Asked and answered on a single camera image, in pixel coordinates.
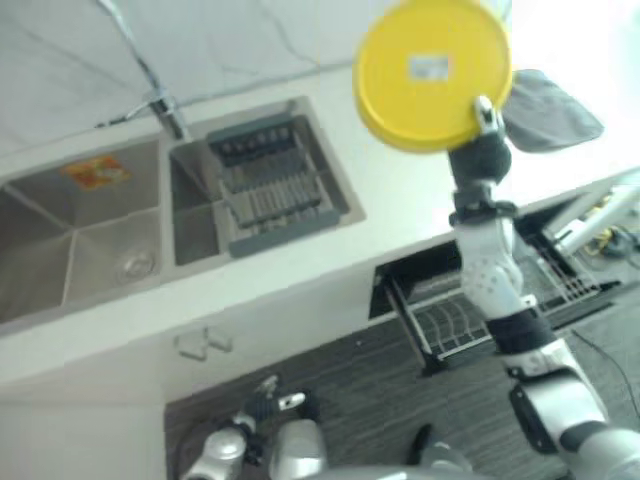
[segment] gray cloth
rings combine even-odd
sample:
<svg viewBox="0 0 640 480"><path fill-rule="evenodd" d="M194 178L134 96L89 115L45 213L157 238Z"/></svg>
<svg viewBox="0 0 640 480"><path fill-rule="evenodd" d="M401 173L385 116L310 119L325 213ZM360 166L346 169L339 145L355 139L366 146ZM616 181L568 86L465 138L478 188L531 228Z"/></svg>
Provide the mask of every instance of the gray cloth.
<svg viewBox="0 0 640 480"><path fill-rule="evenodd" d="M604 126L539 70L515 73L502 110L507 135L524 152L550 152L594 140Z"/></svg>

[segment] white marble wall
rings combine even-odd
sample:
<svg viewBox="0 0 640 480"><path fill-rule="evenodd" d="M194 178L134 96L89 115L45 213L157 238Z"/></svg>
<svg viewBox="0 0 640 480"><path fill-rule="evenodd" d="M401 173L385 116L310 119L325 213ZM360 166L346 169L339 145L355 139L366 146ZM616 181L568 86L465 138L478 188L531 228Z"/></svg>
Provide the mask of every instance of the white marble wall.
<svg viewBox="0 0 640 480"><path fill-rule="evenodd" d="M398 0L116 0L179 99L353 57ZM500 11L508 0L487 0ZM93 0L0 2L0 156L91 128L148 90Z"/></svg>

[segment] orange sticker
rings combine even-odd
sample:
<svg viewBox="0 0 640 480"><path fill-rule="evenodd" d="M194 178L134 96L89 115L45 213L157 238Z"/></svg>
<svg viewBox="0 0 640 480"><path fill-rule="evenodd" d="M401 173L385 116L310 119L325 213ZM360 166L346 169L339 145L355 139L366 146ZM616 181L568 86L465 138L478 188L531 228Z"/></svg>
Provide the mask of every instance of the orange sticker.
<svg viewBox="0 0 640 480"><path fill-rule="evenodd" d="M131 174L111 156L75 163L64 167L62 172L73 178L84 190L95 190L131 177Z"/></svg>

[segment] dark gray rug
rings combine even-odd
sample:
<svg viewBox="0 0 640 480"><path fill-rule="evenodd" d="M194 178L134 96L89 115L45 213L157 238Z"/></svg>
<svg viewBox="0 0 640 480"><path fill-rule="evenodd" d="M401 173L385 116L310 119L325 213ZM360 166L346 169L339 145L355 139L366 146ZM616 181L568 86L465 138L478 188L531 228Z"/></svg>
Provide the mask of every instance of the dark gray rug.
<svg viewBox="0 0 640 480"><path fill-rule="evenodd" d="M617 303L576 328L618 360L638 395L640 296L634 292ZM639 428L613 365L570 331L564 333L614 423ZM175 446L195 420L223 419L234 413L244 396L271 373L283 376L287 390L312 388L319 397L332 465L402 463L418 428L433 423L480 473L538 480L555 479L566 472L557 459L541 457L527 445L508 402L511 381L496 358L485 355L469 365L420 378L400 325L392 321L168 405L165 428L170 473ZM285 420L279 418L266 431L275 431ZM182 468L199 455L213 428L210 423L196 429L185 443ZM243 477L266 478L266 473L247 467Z"/></svg>

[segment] round yellow lid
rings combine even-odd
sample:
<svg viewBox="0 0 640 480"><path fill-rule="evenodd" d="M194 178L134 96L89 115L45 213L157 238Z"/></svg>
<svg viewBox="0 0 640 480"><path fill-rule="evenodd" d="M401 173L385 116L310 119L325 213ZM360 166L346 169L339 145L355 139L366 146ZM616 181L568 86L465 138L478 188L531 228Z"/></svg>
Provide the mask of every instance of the round yellow lid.
<svg viewBox="0 0 640 480"><path fill-rule="evenodd" d="M502 107L511 50L500 20L475 0L409 0L369 32L354 90L367 127L409 151L449 149L479 132L474 99Z"/></svg>

